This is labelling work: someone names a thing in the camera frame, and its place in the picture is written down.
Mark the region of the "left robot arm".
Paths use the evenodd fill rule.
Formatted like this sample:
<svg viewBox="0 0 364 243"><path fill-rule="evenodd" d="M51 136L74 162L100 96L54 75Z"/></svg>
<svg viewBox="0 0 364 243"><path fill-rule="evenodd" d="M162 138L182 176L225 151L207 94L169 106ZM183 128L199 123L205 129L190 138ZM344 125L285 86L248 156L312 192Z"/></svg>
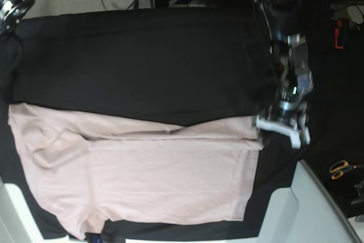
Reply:
<svg viewBox="0 0 364 243"><path fill-rule="evenodd" d="M306 126L305 97L313 89L308 45L301 33L301 0L254 0L263 15L270 38L270 53L277 76L275 101L259 114L256 127L289 138L294 149L311 141Z"/></svg>

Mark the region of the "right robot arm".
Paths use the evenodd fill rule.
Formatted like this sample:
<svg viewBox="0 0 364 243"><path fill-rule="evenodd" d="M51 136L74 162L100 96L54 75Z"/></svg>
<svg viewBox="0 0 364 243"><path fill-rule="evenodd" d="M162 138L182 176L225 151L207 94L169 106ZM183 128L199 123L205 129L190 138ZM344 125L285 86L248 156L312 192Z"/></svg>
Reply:
<svg viewBox="0 0 364 243"><path fill-rule="evenodd" d="M22 42L15 29L35 0L1 0L1 94L22 59Z"/></svg>

